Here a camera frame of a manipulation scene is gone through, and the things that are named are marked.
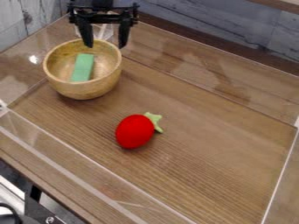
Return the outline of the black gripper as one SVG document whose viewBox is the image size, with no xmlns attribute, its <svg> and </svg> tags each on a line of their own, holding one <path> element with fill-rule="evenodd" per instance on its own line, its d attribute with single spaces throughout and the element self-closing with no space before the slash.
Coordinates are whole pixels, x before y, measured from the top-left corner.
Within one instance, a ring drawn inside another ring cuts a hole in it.
<svg viewBox="0 0 299 224">
<path fill-rule="evenodd" d="M 116 3 L 116 0 L 69 0 L 66 12 L 69 21 L 77 25 L 84 45 L 93 47 L 93 30 L 90 24 L 120 24 L 117 46 L 126 45 L 130 25 L 137 22 L 138 4 Z"/>
</svg>

